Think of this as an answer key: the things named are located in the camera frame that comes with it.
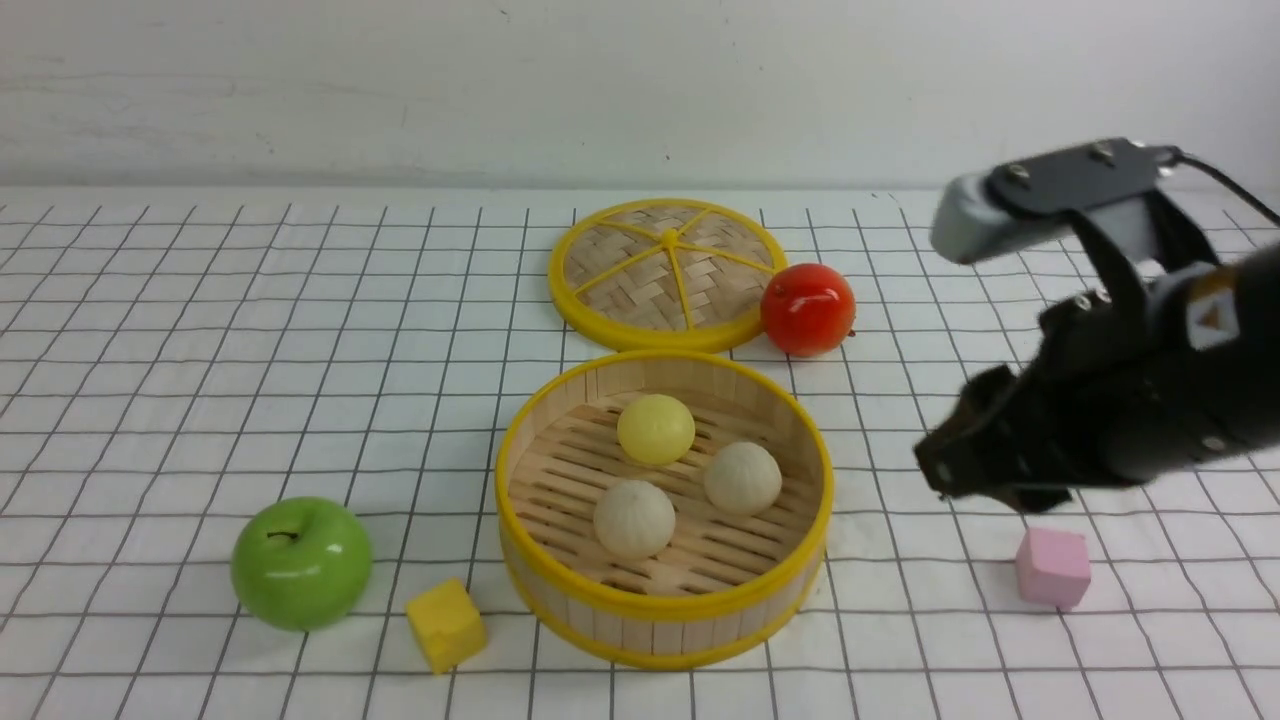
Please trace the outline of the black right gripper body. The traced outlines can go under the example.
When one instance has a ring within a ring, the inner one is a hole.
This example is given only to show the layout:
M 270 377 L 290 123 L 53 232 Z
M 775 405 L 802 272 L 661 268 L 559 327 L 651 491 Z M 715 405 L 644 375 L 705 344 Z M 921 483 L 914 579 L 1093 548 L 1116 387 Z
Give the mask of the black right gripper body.
M 1071 489 L 1128 489 L 1277 447 L 1277 246 L 1222 263 L 1149 191 L 1028 217 L 974 179 L 947 187 L 936 252 L 966 265 L 1071 231 L 1098 284 L 1042 311 L 1020 370 L 992 366 L 915 445 L 928 486 L 1046 512 Z

